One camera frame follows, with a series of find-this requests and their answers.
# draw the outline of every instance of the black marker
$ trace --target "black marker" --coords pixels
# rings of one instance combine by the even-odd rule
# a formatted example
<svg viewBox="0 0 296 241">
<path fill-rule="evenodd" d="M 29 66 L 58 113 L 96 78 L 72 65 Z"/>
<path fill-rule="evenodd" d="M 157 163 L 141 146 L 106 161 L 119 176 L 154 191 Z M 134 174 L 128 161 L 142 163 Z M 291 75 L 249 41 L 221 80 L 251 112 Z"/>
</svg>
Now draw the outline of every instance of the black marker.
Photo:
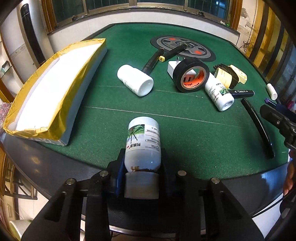
<svg viewBox="0 0 296 241">
<path fill-rule="evenodd" d="M 272 102 L 270 99 L 265 98 L 265 104 L 268 104 L 270 107 L 272 108 L 276 108 L 276 104 L 274 102 Z"/>
<path fill-rule="evenodd" d="M 159 61 L 160 62 L 164 62 L 172 57 L 174 57 L 175 55 L 177 55 L 178 53 L 181 53 L 184 49 L 187 48 L 187 44 L 182 44 L 178 47 L 175 47 L 174 49 L 165 52 L 163 55 L 159 56 Z"/>
<path fill-rule="evenodd" d="M 142 69 L 142 72 L 149 75 L 151 74 L 153 68 L 158 62 L 159 56 L 163 54 L 164 49 L 160 48 L 155 52 L 155 54 L 151 57 L 151 59 L 148 60 L 148 62 L 145 64 L 144 68 Z"/>
<path fill-rule="evenodd" d="M 241 90 L 241 91 L 228 90 L 228 91 L 233 96 L 234 99 L 252 97 L 255 94 L 254 91 L 249 91 L 249 90 Z"/>
</svg>

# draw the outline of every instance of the white foam lining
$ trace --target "white foam lining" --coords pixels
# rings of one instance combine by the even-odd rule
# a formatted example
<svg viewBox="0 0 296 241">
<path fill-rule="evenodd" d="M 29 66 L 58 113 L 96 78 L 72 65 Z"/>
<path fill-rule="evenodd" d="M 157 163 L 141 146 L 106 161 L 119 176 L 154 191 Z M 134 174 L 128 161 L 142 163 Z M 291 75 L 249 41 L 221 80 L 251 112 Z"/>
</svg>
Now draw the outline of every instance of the white foam lining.
<svg viewBox="0 0 296 241">
<path fill-rule="evenodd" d="M 53 61 L 31 88 L 9 129 L 22 131 L 48 127 L 75 76 L 100 45 L 74 49 Z"/>
</svg>

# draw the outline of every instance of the green bottle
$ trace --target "green bottle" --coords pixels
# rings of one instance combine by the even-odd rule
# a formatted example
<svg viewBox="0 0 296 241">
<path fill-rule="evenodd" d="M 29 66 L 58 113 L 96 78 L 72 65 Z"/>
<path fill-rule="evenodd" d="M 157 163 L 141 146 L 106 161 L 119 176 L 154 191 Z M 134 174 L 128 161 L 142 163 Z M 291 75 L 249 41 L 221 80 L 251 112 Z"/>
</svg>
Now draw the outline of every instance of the green bottle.
<svg viewBox="0 0 296 241">
<path fill-rule="evenodd" d="M 226 26 L 227 26 L 227 27 L 230 27 L 230 14 L 228 15 Z"/>
</svg>

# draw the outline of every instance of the window sill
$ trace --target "window sill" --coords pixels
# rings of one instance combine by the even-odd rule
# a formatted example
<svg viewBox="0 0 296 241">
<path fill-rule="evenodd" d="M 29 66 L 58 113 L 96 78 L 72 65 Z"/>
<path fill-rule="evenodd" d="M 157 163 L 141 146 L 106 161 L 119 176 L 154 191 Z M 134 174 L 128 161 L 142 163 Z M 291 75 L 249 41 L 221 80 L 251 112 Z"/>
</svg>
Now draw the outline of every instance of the window sill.
<svg viewBox="0 0 296 241">
<path fill-rule="evenodd" d="M 64 20 L 63 22 L 64 23 L 67 22 L 67 23 L 63 24 L 62 26 L 59 26 L 54 31 L 50 32 L 48 35 L 50 36 L 50 35 L 66 28 L 66 27 L 69 27 L 69 26 L 74 25 L 74 24 L 81 22 L 81 21 L 96 18 L 100 15 L 108 15 L 110 13 L 116 13 L 116 12 L 147 11 L 147 10 L 148 11 L 158 11 L 158 12 L 168 12 L 168 13 L 175 12 L 175 13 L 178 13 L 183 16 L 194 17 L 194 18 L 200 19 L 202 21 L 219 26 L 221 28 L 224 28 L 237 36 L 240 35 L 240 33 L 237 30 L 221 24 L 220 21 L 222 20 L 225 22 L 225 20 L 220 19 L 217 16 L 214 16 L 214 15 L 204 12 L 205 16 L 202 17 L 200 15 L 197 15 L 197 13 L 195 13 L 195 11 L 198 12 L 198 10 L 196 10 L 196 9 L 184 10 L 183 6 L 173 5 L 174 8 L 172 8 L 171 6 L 172 6 L 171 4 L 161 4 L 161 7 L 157 7 L 157 6 L 149 6 L 149 7 L 147 7 L 147 6 L 146 7 L 144 7 L 144 6 L 128 6 L 128 7 L 118 8 L 117 5 L 113 5 L 113 6 L 108 6 L 108 7 L 104 7 L 104 8 L 98 8 L 98 9 L 91 10 L 91 14 L 89 14 L 83 18 L 77 19 L 75 21 L 71 21 L 72 20 L 71 18 L 67 19 L 68 21 Z"/>
</svg>

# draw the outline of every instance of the yellow marker cap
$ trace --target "yellow marker cap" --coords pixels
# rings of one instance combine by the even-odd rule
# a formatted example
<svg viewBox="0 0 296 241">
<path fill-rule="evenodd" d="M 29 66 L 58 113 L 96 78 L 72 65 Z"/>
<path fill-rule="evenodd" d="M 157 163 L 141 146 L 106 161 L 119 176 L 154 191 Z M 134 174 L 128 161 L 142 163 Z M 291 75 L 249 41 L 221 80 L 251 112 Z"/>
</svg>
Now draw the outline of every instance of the yellow marker cap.
<svg viewBox="0 0 296 241">
<path fill-rule="evenodd" d="M 160 62 L 164 62 L 164 61 L 165 61 L 165 57 L 163 57 L 163 56 L 159 56 L 159 61 L 160 61 Z"/>
</svg>

